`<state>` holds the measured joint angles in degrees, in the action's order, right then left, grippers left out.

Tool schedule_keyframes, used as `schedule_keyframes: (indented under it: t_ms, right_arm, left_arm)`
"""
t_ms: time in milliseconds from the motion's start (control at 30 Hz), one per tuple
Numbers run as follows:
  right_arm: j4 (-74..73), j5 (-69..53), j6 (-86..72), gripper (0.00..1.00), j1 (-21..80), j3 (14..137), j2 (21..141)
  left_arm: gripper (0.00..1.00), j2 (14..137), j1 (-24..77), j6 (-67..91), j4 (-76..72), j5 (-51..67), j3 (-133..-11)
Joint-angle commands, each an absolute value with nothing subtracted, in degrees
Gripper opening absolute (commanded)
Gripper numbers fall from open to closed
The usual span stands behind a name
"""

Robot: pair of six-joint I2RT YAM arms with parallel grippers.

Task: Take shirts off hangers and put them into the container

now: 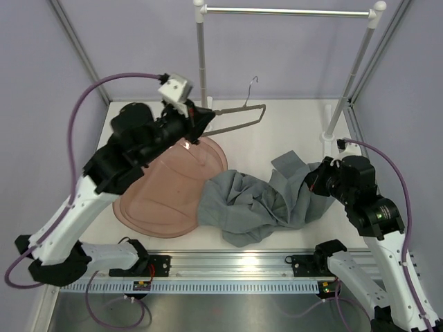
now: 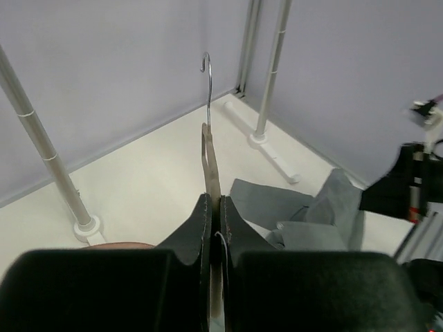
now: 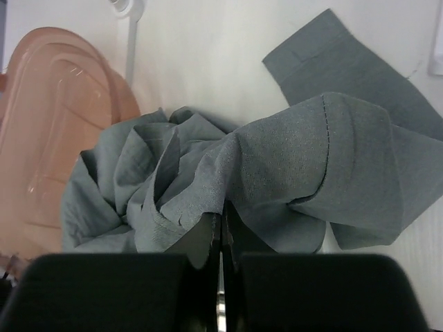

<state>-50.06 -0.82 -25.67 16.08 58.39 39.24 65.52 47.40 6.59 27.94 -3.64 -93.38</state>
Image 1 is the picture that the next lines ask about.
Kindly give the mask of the grey shirt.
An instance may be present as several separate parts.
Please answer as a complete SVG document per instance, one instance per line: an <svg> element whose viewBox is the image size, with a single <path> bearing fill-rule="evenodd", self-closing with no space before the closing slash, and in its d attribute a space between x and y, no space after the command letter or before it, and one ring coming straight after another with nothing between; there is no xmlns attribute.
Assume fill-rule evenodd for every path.
<svg viewBox="0 0 443 332"><path fill-rule="evenodd" d="M299 230L319 220L334 199L313 194L305 178L318 163L305 163L294 151L271 162L269 181L235 169L206 181L197 222L221 230L224 241L241 248L276 231Z"/></svg>

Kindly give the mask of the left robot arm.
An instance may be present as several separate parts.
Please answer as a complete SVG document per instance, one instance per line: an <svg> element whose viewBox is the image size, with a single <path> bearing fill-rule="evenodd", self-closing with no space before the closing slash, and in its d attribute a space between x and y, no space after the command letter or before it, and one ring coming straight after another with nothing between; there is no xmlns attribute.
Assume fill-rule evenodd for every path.
<svg viewBox="0 0 443 332"><path fill-rule="evenodd" d="M184 105L188 116L165 103L160 117L154 118L146 104L134 102L111 120L111 136L83 167L59 216L45 225L41 235L20 235L15 240L19 252L32 260L28 271L35 282L63 287L101 270L123 277L147 274L150 255L140 241L90 244L80 237L163 152L182 138L198 143L216 113L190 100Z"/></svg>

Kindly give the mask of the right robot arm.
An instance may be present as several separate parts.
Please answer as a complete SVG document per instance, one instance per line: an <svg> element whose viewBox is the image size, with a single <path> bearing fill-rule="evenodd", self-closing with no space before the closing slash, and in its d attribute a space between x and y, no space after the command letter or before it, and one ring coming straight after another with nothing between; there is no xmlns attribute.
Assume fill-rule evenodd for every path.
<svg viewBox="0 0 443 332"><path fill-rule="evenodd" d="M409 255L403 255L404 222L395 203L377 193L375 169L363 156L326 157L305 181L316 195L343 204L346 217L370 250L383 288L359 268L339 240L315 247L313 264L351 291L370 318L373 331L441 331L442 319L429 305Z"/></svg>

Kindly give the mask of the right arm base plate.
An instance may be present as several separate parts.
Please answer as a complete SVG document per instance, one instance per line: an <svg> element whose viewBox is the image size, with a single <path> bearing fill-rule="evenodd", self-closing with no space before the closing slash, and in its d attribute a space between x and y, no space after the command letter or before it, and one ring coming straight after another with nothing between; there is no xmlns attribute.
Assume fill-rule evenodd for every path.
<svg viewBox="0 0 443 332"><path fill-rule="evenodd" d="M324 258L316 253L287 255L284 262L291 266L294 277L325 277L329 275Z"/></svg>

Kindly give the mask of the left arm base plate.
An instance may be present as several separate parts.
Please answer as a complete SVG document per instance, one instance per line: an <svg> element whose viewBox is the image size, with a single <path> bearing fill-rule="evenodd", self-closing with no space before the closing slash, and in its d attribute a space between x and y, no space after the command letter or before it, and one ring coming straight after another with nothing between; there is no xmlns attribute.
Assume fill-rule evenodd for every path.
<svg viewBox="0 0 443 332"><path fill-rule="evenodd" d="M134 266L124 270L114 268L109 270L110 277L168 277L170 273L171 256L151 255L138 260Z"/></svg>

